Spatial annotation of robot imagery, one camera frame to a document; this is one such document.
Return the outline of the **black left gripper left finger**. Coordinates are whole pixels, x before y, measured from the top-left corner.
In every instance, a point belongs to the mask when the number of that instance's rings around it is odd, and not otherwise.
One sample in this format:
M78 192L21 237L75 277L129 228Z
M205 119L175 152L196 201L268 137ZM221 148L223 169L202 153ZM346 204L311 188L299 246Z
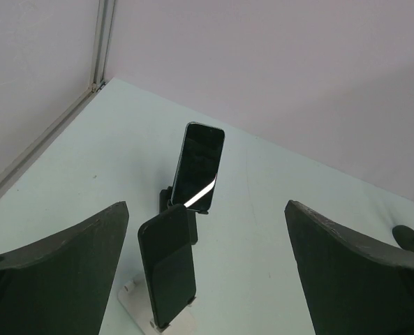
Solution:
M117 202L0 254L0 334L98 334L128 219Z

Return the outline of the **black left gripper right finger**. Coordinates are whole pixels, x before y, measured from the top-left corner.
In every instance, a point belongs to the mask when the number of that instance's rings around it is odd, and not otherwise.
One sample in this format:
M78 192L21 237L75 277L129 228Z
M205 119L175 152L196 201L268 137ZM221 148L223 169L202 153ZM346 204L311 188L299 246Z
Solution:
M414 252L298 201L285 217L316 334L414 334Z

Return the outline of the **black round-base phone stand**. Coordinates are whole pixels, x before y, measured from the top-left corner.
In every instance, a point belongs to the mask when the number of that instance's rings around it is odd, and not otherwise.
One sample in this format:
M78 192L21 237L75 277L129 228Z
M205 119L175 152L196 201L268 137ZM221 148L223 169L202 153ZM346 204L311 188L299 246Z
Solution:
M414 252L414 230L412 228L397 225L392 229L392 235L402 249Z

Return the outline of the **white folding phone stand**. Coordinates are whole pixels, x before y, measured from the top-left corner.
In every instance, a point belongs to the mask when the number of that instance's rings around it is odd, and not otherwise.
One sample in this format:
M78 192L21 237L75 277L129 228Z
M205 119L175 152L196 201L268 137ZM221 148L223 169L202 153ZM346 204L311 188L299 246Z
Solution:
M187 305L170 324L160 329L154 322L150 297L143 273L134 276L118 293L118 300L135 324L146 335L191 335L197 323L191 314L193 304Z

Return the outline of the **black folding phone stand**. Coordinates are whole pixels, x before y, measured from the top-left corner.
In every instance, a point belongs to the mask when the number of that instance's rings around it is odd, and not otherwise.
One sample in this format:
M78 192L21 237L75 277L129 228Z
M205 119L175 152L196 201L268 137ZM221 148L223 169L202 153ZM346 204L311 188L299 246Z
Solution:
M147 240L168 250L188 244L188 239L195 245L198 242L195 212L207 214L207 210L192 209L191 206L204 196L203 192L187 195L176 204L171 203L171 194L172 187L159 193L159 215L149 221Z

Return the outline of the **dark phone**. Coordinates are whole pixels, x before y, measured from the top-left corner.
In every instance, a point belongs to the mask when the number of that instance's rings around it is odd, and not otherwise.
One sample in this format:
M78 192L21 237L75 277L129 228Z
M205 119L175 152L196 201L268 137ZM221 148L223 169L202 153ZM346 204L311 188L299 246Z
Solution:
M212 205L225 132L198 122L186 125L170 201L206 213Z

